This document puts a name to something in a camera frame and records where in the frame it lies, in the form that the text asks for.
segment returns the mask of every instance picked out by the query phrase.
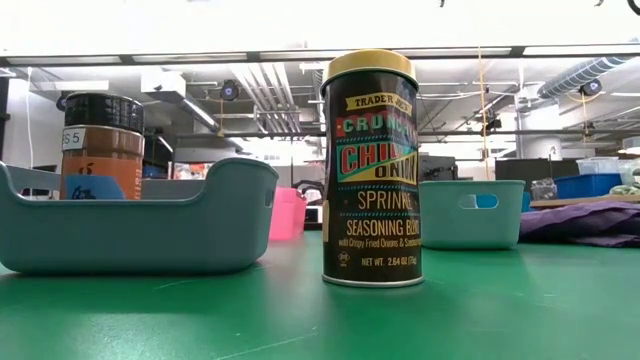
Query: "ceiling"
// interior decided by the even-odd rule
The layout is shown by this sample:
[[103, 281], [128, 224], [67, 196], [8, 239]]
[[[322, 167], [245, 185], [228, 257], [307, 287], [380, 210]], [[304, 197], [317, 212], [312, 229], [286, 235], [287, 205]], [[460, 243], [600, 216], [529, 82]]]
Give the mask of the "ceiling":
[[[477, 94], [463, 99], [448, 100], [458, 93], [479, 92], [480, 71], [484, 72], [484, 82], [489, 87], [485, 103], [489, 103], [518, 84], [521, 79], [525, 85], [533, 85], [547, 81], [563, 70], [577, 64], [585, 58], [541, 58], [541, 59], [457, 59], [457, 60], [416, 60], [414, 61], [423, 98], [417, 103], [418, 128], [430, 130], [464, 130], [471, 126], [478, 130], [478, 121], [473, 117], [474, 111], [481, 109], [481, 97]], [[302, 131], [319, 131], [320, 122], [316, 105], [310, 103], [316, 95], [313, 88], [312, 71], [302, 71], [300, 62], [283, 63], [291, 88], [295, 105], [304, 110], [305, 121]], [[146, 123], [150, 127], [162, 127], [168, 134], [193, 131], [193, 120], [177, 106], [159, 103], [140, 92], [141, 75], [145, 71], [157, 69], [156, 66], [87, 66], [87, 67], [50, 67], [37, 68], [33, 81], [85, 81], [108, 80], [109, 92], [132, 97], [146, 104]], [[224, 80], [235, 80], [231, 65], [167, 65], [165, 71], [178, 71], [187, 81], [188, 92], [202, 104], [205, 111], [221, 117], [222, 127], [227, 132], [255, 132], [257, 127], [249, 114], [253, 114], [254, 103], [246, 91], [233, 102], [225, 102], [221, 108], [219, 89]], [[622, 97], [614, 93], [640, 93], [640, 58], [632, 59], [626, 64], [600, 77], [604, 94], [586, 103], [586, 118], [583, 105], [569, 96], [559, 99], [561, 120], [558, 128], [581, 126], [585, 120], [596, 121], [597, 128], [635, 127], [634, 118], [640, 120], [640, 95]], [[269, 90], [275, 97], [273, 89]], [[513, 107], [504, 107], [501, 112], [514, 112]], [[230, 114], [244, 114], [244, 117], [227, 118]], [[607, 142], [616, 142], [623, 136], [601, 137], [603, 146]], [[423, 137], [422, 141], [435, 142], [443, 139]], [[581, 137], [567, 137], [567, 142], [581, 141]]]

